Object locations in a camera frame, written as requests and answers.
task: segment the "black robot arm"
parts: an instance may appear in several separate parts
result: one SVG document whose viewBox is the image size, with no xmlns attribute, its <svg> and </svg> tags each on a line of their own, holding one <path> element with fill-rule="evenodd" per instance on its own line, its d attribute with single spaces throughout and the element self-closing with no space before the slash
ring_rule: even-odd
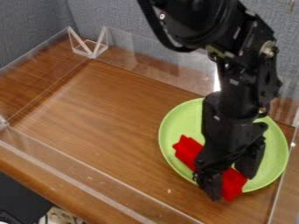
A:
<svg viewBox="0 0 299 224">
<path fill-rule="evenodd" d="M 212 199 L 220 200 L 224 172 L 236 164 L 253 179 L 265 155 L 268 124 L 254 121 L 268 115 L 284 85 L 274 31 L 240 0 L 138 2 L 165 46 L 177 52 L 204 48 L 218 65 L 221 91 L 204 101 L 206 145 L 194 178 Z"/>
</svg>

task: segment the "clear acrylic enclosure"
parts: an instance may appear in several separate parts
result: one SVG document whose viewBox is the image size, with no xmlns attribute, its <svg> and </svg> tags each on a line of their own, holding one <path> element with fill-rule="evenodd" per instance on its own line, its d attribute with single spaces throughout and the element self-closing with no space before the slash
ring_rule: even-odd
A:
<svg viewBox="0 0 299 224">
<path fill-rule="evenodd" d="M 97 42 L 69 28 L 0 70 L 0 87 L 2 163 L 22 170 L 26 161 L 27 171 L 34 165 L 65 183 L 47 180 L 50 191 L 78 189 L 130 223 L 297 222 L 299 101 L 288 89 L 272 111 L 290 143 L 285 175 L 216 203 L 174 172 L 158 145 L 167 112 L 221 89 L 206 52 L 173 52 L 107 27 Z"/>
</svg>

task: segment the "wooden table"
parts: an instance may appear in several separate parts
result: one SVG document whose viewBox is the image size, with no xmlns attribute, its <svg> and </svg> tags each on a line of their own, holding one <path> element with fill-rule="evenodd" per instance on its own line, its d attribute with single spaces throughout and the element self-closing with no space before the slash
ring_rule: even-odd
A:
<svg viewBox="0 0 299 224">
<path fill-rule="evenodd" d="M 13 90 L 2 96 L 2 110 L 11 117 L 14 128 L 204 223 L 268 223 L 278 181 L 262 190 L 238 197 L 233 203 L 216 203 L 165 161 L 158 145 L 161 122 L 178 104 L 201 96 L 98 60 L 86 60 L 67 77 L 61 76 L 69 70 L 66 66 L 58 67 L 62 61 L 70 67 L 83 61 L 81 56 L 63 53 L 65 41 L 67 40 L 53 45 L 51 50 L 42 52 L 35 60 L 23 63 L 14 70 L 15 73 L 11 71 L 11 76 L 3 78 L 10 80 L 7 84 L 0 81 L 3 89 Z M 151 60 L 143 57 L 141 63 L 149 64 Z M 21 79 L 27 79 L 26 83 L 31 83 L 23 90 L 19 88 L 25 83 Z M 41 89 L 45 89 L 45 85 L 50 87 L 55 81 L 59 81 L 55 88 L 50 88 L 39 101 L 15 114 L 43 92 Z M 290 143 L 294 128 L 284 124 L 280 126 Z M 3 133 L 2 139 L 14 139 L 13 133 Z M 21 147 L 26 141 L 17 140 Z M 42 149 L 39 153 L 38 156 L 47 159 L 54 167 L 67 169 L 69 164 L 63 160 L 43 153 Z M 5 148 L 0 149 L 0 170 L 85 221 L 138 223 L 82 190 L 79 185 L 71 184 L 67 179 Z M 290 187 L 297 193 L 296 183 Z M 284 216 L 278 223 L 289 223 L 288 218 L 290 217 Z"/>
</svg>

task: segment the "wooden surface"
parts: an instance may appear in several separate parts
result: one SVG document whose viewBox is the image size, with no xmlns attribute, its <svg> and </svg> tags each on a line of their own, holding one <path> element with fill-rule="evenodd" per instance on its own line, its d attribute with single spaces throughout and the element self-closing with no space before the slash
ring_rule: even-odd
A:
<svg viewBox="0 0 299 224">
<path fill-rule="evenodd" d="M 31 67 L 31 74 L 43 69 L 45 66 Z M 45 73 L 55 74 L 55 69 Z M 278 182 L 245 194 L 234 203 L 214 203 L 165 161 L 158 145 L 161 122 L 178 104 L 198 97 L 178 87 L 93 60 L 61 80 L 61 85 L 50 89 L 39 103 L 14 116 L 11 124 L 200 221 L 208 224 L 266 223 Z M 15 103 L 15 98 L 5 103 Z M 294 129 L 286 125 L 281 127 L 290 142 Z M 86 221 L 135 223 L 75 185 L 14 153 L 0 150 L 0 155 L 2 170 Z M 55 157 L 51 160 L 54 164 L 59 161 Z"/>
</svg>

